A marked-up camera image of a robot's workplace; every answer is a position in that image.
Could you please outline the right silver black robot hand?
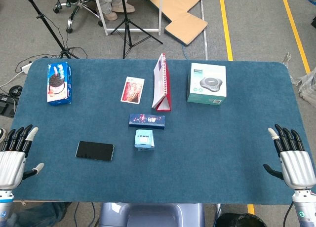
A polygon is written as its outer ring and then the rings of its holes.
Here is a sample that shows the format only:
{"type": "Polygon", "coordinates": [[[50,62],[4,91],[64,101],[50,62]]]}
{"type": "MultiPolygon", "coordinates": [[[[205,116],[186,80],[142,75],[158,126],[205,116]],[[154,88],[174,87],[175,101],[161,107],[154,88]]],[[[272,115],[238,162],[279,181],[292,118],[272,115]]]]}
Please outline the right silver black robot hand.
{"type": "Polygon", "coordinates": [[[281,171],[264,164],[264,169],[272,176],[283,180],[294,190],[311,189],[316,185],[316,175],[310,155],[305,151],[303,141],[295,130],[288,130],[275,124],[268,133],[273,140],[281,164],[281,171]]]}

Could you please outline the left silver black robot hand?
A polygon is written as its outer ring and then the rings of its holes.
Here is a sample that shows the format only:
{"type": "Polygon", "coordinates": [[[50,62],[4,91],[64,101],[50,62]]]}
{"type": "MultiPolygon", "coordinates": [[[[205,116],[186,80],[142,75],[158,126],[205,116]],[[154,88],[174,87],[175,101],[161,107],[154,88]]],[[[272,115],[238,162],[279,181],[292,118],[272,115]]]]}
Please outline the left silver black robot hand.
{"type": "Polygon", "coordinates": [[[32,142],[38,130],[38,127],[33,127],[30,124],[27,127],[12,129],[8,133],[4,132],[0,146],[1,190],[17,188],[23,180],[37,175],[44,168],[44,163],[39,163],[29,171],[24,170],[32,142]]]}

